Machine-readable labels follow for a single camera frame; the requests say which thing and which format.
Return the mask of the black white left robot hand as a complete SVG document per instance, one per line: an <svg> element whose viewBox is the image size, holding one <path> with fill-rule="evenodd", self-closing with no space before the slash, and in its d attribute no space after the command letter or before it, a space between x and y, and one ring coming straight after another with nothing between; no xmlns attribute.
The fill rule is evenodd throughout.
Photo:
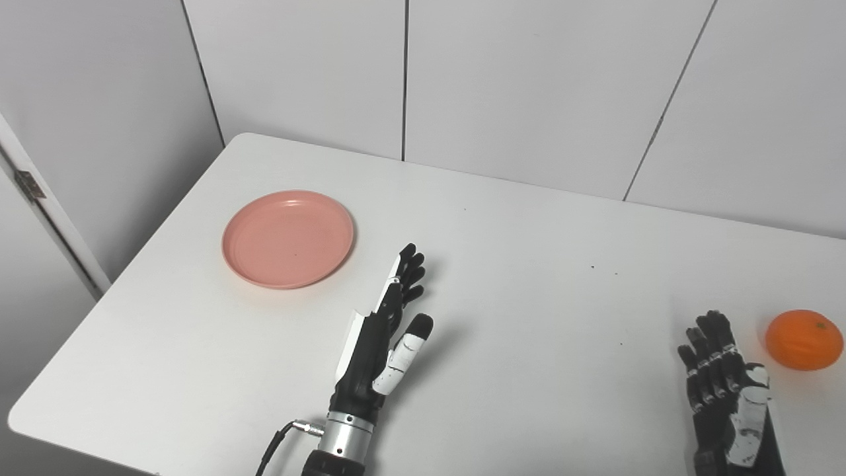
<svg viewBox="0 0 846 476"><path fill-rule="evenodd" d="M426 273L424 262L425 256L410 242L393 263L377 307L369 315L354 316L336 373L330 412L377 424L386 397L432 334L432 317L419 313L392 343L406 305L425 290L419 284Z"/></svg>

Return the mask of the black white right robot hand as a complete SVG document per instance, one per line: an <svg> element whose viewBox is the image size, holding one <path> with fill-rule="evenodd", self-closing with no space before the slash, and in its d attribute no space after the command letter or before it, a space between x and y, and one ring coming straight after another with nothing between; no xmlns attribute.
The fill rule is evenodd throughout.
<svg viewBox="0 0 846 476"><path fill-rule="evenodd" d="M696 317L677 349L696 439L697 475L785 475L771 412L770 375L738 350L721 311Z"/></svg>

